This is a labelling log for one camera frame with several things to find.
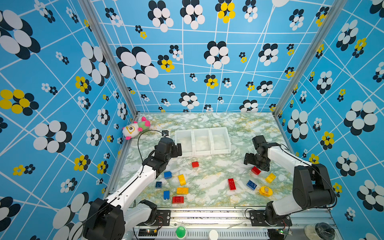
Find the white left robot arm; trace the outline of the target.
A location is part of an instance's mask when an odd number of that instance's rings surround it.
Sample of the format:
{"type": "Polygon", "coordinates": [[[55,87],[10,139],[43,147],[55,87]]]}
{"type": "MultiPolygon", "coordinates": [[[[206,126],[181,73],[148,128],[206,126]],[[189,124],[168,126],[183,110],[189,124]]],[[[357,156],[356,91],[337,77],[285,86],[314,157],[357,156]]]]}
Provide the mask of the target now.
{"type": "Polygon", "coordinates": [[[182,154],[181,144],[168,137],[161,138],[130,180],[106,199],[97,198],[92,202],[87,219],[76,232],[87,240],[120,240],[138,224],[154,223],[156,204],[142,200],[134,208],[131,205],[165,171],[170,159],[182,154]]]}

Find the long red brick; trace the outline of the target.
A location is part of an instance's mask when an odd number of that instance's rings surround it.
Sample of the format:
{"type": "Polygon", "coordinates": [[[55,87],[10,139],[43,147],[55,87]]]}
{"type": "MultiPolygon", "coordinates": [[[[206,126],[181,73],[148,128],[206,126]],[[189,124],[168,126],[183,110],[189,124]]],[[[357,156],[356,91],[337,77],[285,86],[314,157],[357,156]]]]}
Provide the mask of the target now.
{"type": "Polygon", "coordinates": [[[234,191],[237,189],[234,179],[228,179],[228,185],[229,185],[230,191],[234,191]]]}

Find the yellow rounded plate brick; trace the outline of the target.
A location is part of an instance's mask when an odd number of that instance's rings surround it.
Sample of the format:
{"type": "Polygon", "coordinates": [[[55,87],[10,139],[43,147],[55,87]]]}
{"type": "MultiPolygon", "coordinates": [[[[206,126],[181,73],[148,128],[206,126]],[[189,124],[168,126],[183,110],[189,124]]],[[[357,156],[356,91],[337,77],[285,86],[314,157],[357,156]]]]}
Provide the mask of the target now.
{"type": "Polygon", "coordinates": [[[262,195],[262,196],[265,196],[265,197],[271,197],[273,195],[273,190],[270,189],[269,187],[266,187],[266,186],[262,186],[260,187],[259,189],[259,193],[262,195]]]}

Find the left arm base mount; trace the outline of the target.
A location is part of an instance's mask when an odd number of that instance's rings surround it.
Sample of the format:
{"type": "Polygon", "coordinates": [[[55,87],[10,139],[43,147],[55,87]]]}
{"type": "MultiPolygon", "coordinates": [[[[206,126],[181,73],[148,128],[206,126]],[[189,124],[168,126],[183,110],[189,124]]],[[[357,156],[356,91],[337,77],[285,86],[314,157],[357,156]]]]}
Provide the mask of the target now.
{"type": "Polygon", "coordinates": [[[157,210],[156,216],[153,220],[140,223],[139,226],[169,226],[171,220],[170,210],[157,210]]]}

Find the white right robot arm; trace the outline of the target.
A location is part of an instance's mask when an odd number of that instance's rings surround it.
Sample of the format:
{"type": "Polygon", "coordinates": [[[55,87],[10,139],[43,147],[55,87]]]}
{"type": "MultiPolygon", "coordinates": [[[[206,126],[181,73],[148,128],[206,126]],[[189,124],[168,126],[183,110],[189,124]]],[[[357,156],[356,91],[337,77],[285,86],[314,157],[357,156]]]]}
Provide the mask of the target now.
{"type": "Polygon", "coordinates": [[[252,138],[252,142],[257,152],[245,154],[245,165],[269,172],[271,162],[276,162],[293,176],[291,193],[266,205],[265,221],[269,225],[277,225],[285,217],[307,209],[326,209],[337,204],[337,194],[324,165],[304,161],[281,144],[268,143],[262,135],[252,138]]]}

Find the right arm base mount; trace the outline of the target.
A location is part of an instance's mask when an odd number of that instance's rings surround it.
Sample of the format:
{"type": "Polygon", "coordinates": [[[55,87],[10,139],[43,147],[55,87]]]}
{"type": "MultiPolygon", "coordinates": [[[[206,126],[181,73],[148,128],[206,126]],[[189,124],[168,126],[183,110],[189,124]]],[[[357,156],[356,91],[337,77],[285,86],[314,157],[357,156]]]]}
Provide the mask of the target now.
{"type": "Polygon", "coordinates": [[[293,225],[288,215],[277,216],[261,210],[250,210],[247,217],[253,227],[291,227],[293,225]]]}

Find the blue square brick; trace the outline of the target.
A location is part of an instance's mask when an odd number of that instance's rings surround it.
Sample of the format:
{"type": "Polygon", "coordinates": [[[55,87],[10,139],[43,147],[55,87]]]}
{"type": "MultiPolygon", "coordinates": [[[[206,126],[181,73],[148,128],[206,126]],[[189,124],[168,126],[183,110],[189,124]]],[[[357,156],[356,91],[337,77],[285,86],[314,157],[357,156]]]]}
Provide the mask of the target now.
{"type": "Polygon", "coordinates": [[[166,180],[171,179],[172,177],[173,177],[172,172],[165,172],[164,173],[164,178],[166,180]]]}

